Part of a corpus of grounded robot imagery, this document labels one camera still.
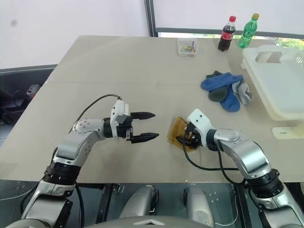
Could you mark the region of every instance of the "bottle cap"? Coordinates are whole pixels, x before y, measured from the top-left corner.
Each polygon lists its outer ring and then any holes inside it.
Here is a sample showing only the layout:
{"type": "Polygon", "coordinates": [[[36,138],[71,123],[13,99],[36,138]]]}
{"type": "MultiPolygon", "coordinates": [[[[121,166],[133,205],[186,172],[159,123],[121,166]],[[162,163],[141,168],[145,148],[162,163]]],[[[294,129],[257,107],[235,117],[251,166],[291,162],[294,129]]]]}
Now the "bottle cap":
{"type": "Polygon", "coordinates": [[[252,19],[257,20],[260,15],[258,13],[254,13],[252,15],[252,19]]]}
{"type": "Polygon", "coordinates": [[[237,19],[237,17],[236,17],[236,16],[230,16],[229,21],[231,21],[231,22],[235,22],[235,21],[236,21],[236,19],[237,19]]]}

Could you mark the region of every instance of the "white plastic bin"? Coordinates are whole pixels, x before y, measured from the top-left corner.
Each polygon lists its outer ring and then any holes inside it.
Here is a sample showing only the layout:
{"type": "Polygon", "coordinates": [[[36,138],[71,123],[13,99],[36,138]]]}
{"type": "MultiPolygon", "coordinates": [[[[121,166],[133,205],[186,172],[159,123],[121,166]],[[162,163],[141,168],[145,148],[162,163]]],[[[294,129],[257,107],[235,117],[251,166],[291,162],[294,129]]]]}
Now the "white plastic bin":
{"type": "Polygon", "coordinates": [[[180,56],[195,56],[198,52],[196,38],[178,38],[178,52],[180,56]]]}
{"type": "MultiPolygon", "coordinates": [[[[304,52],[275,45],[247,48],[242,67],[272,119],[304,121],[304,52]]],[[[273,128],[273,133],[280,139],[304,138],[304,124],[299,126],[273,128]]]]}

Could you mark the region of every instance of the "wire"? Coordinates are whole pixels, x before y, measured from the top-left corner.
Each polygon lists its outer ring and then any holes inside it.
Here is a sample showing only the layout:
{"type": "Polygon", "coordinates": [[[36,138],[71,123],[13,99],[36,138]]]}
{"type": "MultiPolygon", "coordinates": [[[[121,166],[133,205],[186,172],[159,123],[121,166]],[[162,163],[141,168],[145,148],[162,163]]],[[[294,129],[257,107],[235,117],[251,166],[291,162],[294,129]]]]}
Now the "wire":
{"type": "Polygon", "coordinates": [[[219,156],[218,156],[219,166],[221,167],[221,171],[222,171],[224,177],[226,178],[226,180],[228,180],[231,184],[234,184],[234,185],[244,185],[245,182],[246,182],[246,179],[245,179],[245,178],[242,180],[242,182],[237,183],[237,182],[234,182],[232,179],[230,179],[230,178],[227,176],[227,174],[225,173],[225,170],[224,170],[224,168],[223,168],[222,155],[220,154],[219,149],[217,149],[217,151],[218,151],[218,155],[219,155],[219,156]]]}
{"type": "Polygon", "coordinates": [[[22,90],[22,89],[17,90],[17,91],[15,92],[15,94],[14,94],[14,104],[15,104],[15,106],[18,106],[18,107],[20,107],[20,105],[17,105],[17,104],[16,104],[16,95],[17,95],[17,93],[19,93],[21,90],[22,90]]]}
{"type": "Polygon", "coordinates": [[[119,95],[116,95],[116,94],[106,94],[104,96],[101,96],[100,98],[96,99],[94,102],[92,102],[87,108],[85,108],[85,110],[78,116],[78,118],[76,119],[75,123],[80,120],[80,118],[85,114],[85,112],[90,108],[92,107],[97,101],[107,97],[107,96],[114,96],[114,97],[117,97],[118,100],[121,100],[122,98],[119,96],[119,95]]]}
{"type": "Polygon", "coordinates": [[[191,165],[195,166],[196,168],[199,168],[201,170],[206,170],[206,171],[222,171],[222,170],[236,170],[236,171],[238,171],[237,168],[223,168],[223,167],[221,167],[221,168],[205,168],[205,167],[199,166],[198,164],[196,164],[195,162],[193,162],[190,159],[190,157],[189,157],[189,155],[187,153],[187,149],[186,149],[186,145],[185,145],[186,134],[187,133],[185,132],[184,137],[183,137],[183,141],[182,141],[182,147],[184,149],[185,156],[186,156],[187,160],[191,163],[191,165]]]}
{"type": "Polygon", "coordinates": [[[9,197],[9,198],[5,198],[5,199],[0,199],[0,201],[10,200],[10,199],[13,200],[13,199],[19,198],[19,197],[21,197],[21,196],[25,196],[25,195],[28,194],[31,190],[32,190],[32,189],[30,189],[29,191],[27,191],[27,192],[25,192],[25,193],[23,193],[23,194],[21,194],[21,195],[18,195],[18,196],[9,197]]]}
{"type": "MultiPolygon", "coordinates": [[[[113,96],[113,97],[117,97],[118,100],[121,100],[122,98],[119,96],[119,95],[116,95],[116,94],[106,94],[104,96],[101,96],[100,98],[96,99],[95,101],[93,101],[87,108],[85,108],[83,110],[83,112],[78,116],[78,118],[76,119],[75,123],[81,119],[81,117],[86,113],[86,111],[92,107],[96,102],[98,102],[99,100],[105,98],[105,97],[108,97],[108,96],[113,96]]],[[[55,157],[55,154],[57,152],[57,149],[58,147],[56,147],[53,151],[53,154],[52,154],[52,160],[51,160],[51,163],[55,157]]],[[[75,181],[75,188],[76,188],[76,191],[77,191],[77,194],[78,194],[78,198],[79,198],[79,206],[80,206],[80,215],[81,215],[81,224],[80,224],[80,228],[83,228],[84,225],[85,225],[85,207],[84,207],[84,201],[83,201],[83,198],[82,198],[82,195],[81,195],[81,191],[80,191],[80,188],[77,184],[77,182],[75,181]]]]}
{"type": "Polygon", "coordinates": [[[25,200],[27,199],[27,197],[29,197],[29,195],[34,191],[36,190],[36,188],[38,187],[39,185],[39,182],[30,190],[27,192],[26,196],[22,199],[21,203],[20,203],[20,213],[23,214],[24,212],[24,209],[23,209],[23,205],[24,205],[24,202],[25,200]]]}
{"type": "Polygon", "coordinates": [[[57,152],[57,149],[58,149],[58,147],[56,147],[55,149],[54,149],[54,151],[53,151],[53,154],[52,154],[52,159],[51,159],[51,163],[50,163],[50,165],[52,164],[52,162],[53,162],[53,159],[54,159],[54,157],[55,157],[55,154],[56,154],[56,152],[57,152]]]}
{"type": "Polygon", "coordinates": [[[2,111],[3,114],[1,116],[1,119],[8,125],[15,125],[17,120],[20,118],[19,115],[16,115],[13,112],[8,111],[7,109],[2,109],[2,111]]]}
{"type": "Polygon", "coordinates": [[[80,214],[81,214],[81,225],[80,228],[83,228],[85,226],[85,207],[84,207],[84,201],[82,199],[82,195],[81,195],[81,191],[80,188],[77,184],[77,182],[75,181],[75,188],[79,197],[79,205],[80,205],[80,214]]]}
{"type": "Polygon", "coordinates": [[[80,211],[80,204],[79,204],[79,213],[78,213],[78,218],[79,218],[79,221],[78,221],[78,227],[80,228],[80,226],[81,226],[81,211],[80,211]]]}
{"type": "Polygon", "coordinates": [[[238,207],[237,207],[237,197],[236,196],[235,196],[235,205],[236,205],[236,210],[237,210],[237,216],[236,216],[236,218],[231,223],[229,223],[229,224],[220,224],[220,223],[216,222],[215,224],[217,224],[219,226],[222,226],[222,227],[228,227],[228,226],[231,226],[232,224],[234,224],[236,222],[236,220],[238,219],[238,207]]]}

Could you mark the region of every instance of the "red bottle cap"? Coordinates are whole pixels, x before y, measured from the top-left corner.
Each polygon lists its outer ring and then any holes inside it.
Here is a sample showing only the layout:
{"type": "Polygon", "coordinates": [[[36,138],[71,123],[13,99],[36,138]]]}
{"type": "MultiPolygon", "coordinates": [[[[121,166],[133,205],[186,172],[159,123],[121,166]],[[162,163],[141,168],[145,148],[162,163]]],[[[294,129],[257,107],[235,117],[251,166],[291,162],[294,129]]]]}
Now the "red bottle cap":
{"type": "Polygon", "coordinates": [[[235,21],[236,21],[236,19],[237,19],[237,17],[236,17],[236,16],[230,16],[229,21],[231,21],[231,22],[235,22],[235,21]]]}

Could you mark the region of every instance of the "coca-cola bottle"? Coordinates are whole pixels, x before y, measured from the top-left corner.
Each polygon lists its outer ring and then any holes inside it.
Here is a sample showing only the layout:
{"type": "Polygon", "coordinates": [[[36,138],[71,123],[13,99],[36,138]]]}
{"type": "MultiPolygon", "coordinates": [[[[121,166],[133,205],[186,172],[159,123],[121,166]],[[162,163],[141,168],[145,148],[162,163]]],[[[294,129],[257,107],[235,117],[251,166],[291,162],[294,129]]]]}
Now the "coca-cola bottle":
{"type": "Polygon", "coordinates": [[[226,51],[229,49],[233,34],[236,31],[236,26],[234,25],[236,19],[236,16],[230,16],[229,22],[224,26],[220,41],[218,43],[219,50],[226,51]]]}

